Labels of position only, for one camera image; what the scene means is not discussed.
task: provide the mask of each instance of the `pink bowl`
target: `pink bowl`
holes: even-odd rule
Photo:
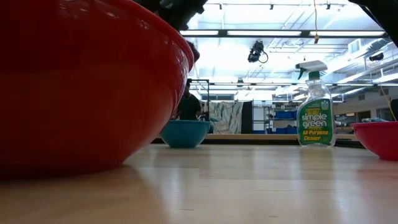
[[[398,122],[352,124],[362,145],[380,159],[398,161]]]

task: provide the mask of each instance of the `ceiling light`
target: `ceiling light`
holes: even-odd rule
[[[237,83],[210,83],[212,85],[236,86]],[[251,85],[251,83],[238,83],[240,86]]]
[[[338,86],[373,86],[373,84],[340,83]]]
[[[376,80],[374,80],[375,83],[382,83],[382,82],[388,82],[391,80],[395,80],[398,78],[398,73],[392,74],[392,75],[384,75],[381,78],[378,78]]]
[[[350,77],[347,77],[347,78],[344,78],[344,79],[338,81],[337,83],[351,82],[351,81],[354,81],[355,79],[357,79],[357,78],[359,78],[361,76],[363,76],[363,75],[361,75],[361,74],[352,75]]]
[[[260,30],[232,30],[227,35],[253,35],[253,36],[300,36],[301,31],[260,31]]]
[[[282,85],[282,86],[287,86],[287,85],[290,85],[290,83],[258,83],[257,85],[264,85],[264,86]]]
[[[379,86],[398,86],[398,83],[383,83],[379,84]]]
[[[316,32],[311,31],[310,35],[315,36]],[[364,36],[364,37],[381,37],[385,34],[384,31],[318,31],[319,36]]]
[[[218,35],[218,30],[181,30],[181,35]]]
[[[306,97],[307,97],[306,94],[301,94],[301,95],[295,96],[294,100],[301,100],[301,99],[305,99]]]
[[[362,88],[359,88],[359,89],[355,89],[355,90],[348,91],[348,92],[344,93],[344,95],[353,94],[353,93],[356,93],[356,92],[361,91],[361,90],[363,90],[363,89],[365,89],[365,87],[362,87]]]

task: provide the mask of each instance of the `man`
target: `man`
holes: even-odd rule
[[[195,121],[198,119],[201,113],[200,102],[198,98],[189,92],[190,80],[187,81],[187,85],[184,89],[184,94],[181,98],[180,104],[177,108],[177,112],[174,119],[178,117],[180,120],[191,120]]]

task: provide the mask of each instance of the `spray bottle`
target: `spray bottle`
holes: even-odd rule
[[[333,98],[329,89],[320,79],[319,71],[328,67],[321,61],[305,62],[296,65],[301,78],[308,72],[308,98],[297,111],[298,141],[302,146],[334,146],[336,142],[333,116]]]

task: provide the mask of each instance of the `teal bowl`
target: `teal bowl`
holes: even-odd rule
[[[172,148],[194,148],[205,140],[210,125],[207,121],[170,121],[160,136]]]

